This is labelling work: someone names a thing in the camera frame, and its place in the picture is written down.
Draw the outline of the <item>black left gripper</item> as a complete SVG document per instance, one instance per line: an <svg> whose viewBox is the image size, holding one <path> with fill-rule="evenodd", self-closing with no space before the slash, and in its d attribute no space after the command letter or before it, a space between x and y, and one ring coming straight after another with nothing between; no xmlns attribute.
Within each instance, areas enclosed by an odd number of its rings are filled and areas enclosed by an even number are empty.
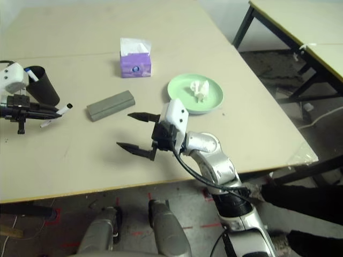
<svg viewBox="0 0 343 257"><path fill-rule="evenodd" d="M7 96L5 103L1 103L1 118L18 123L18 134L25 134L25 123L28 118L60 118L61 116L56 112L36 111L58 111L58 109L48 104L30 103L28 96L18 94Z"/></svg>

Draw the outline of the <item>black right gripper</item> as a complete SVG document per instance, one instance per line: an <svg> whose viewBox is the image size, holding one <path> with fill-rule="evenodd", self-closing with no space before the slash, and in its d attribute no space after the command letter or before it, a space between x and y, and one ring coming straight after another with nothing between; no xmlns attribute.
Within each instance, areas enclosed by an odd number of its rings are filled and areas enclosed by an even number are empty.
<svg viewBox="0 0 343 257"><path fill-rule="evenodd" d="M155 160L157 150L172 151L176 143L177 129L175 125L170 125L165 122L160 123L160 115L151 114L148 112L132 112L128 114L129 117L142 122L154 122L154 129L152 132L152 149L144 150L138 145L125 142L117 142L121 148L127 152L147 158L151 161Z"/></svg>

